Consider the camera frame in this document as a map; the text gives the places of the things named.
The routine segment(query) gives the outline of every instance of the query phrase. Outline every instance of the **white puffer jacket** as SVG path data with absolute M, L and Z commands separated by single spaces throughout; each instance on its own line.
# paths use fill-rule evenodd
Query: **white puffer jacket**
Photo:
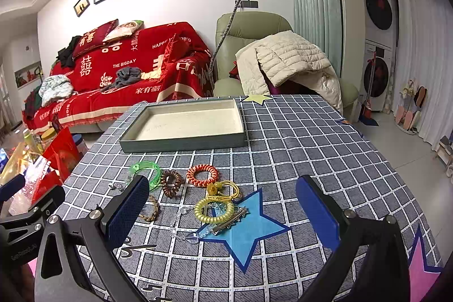
M 291 80 L 317 92 L 343 114 L 338 77 L 327 56 L 316 45 L 292 31 L 254 41 L 236 53 L 237 68 L 246 95 L 269 94 L 260 72 L 275 87 Z

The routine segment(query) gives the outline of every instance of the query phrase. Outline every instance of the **brown coil hair tie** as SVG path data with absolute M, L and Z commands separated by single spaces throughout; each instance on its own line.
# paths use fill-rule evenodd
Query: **brown coil hair tie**
M 200 180 L 195 178 L 195 174 L 198 172 L 209 172 L 209 178 Z M 210 183 L 214 183 L 219 179 L 219 171 L 209 164 L 198 164 L 193 166 L 187 171 L 187 180 L 190 184 L 196 187 L 206 187 Z
M 160 177 L 162 191 L 168 198 L 175 197 L 183 184 L 183 178 L 176 171 L 164 171 Z

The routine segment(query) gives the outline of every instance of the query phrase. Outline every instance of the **pink star pattern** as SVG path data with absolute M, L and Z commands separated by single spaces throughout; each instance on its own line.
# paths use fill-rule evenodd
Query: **pink star pattern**
M 420 302 L 439 277 L 442 267 L 429 266 L 426 263 L 420 225 L 415 233 L 414 243 L 409 254 L 409 280 L 411 281 L 411 302 Z

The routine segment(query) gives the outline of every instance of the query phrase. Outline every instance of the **orange coil hair tie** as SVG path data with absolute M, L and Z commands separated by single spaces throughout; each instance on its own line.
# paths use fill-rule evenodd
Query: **orange coil hair tie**
M 205 180 L 196 179 L 195 174 L 198 172 L 209 172 L 210 176 Z M 189 180 L 189 183 L 196 187 L 207 187 L 208 184 L 217 181 L 217 179 L 219 178 L 219 171 L 212 165 L 198 164 L 187 171 L 186 177 Z

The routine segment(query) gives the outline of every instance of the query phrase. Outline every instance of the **jar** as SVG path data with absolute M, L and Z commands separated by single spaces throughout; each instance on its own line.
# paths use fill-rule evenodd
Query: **jar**
M 77 151 L 79 151 L 80 158 L 82 159 L 82 157 L 88 152 L 87 144 L 80 133 L 72 135 L 72 139 L 74 140 L 77 146 Z
M 42 145 L 44 146 L 44 150 L 46 150 L 50 144 L 52 143 L 52 141 L 54 140 L 54 138 L 57 136 L 57 132 L 55 131 L 55 129 L 53 127 L 49 128 L 47 131 L 45 131 L 42 135 L 41 135 L 41 140 L 42 140 Z

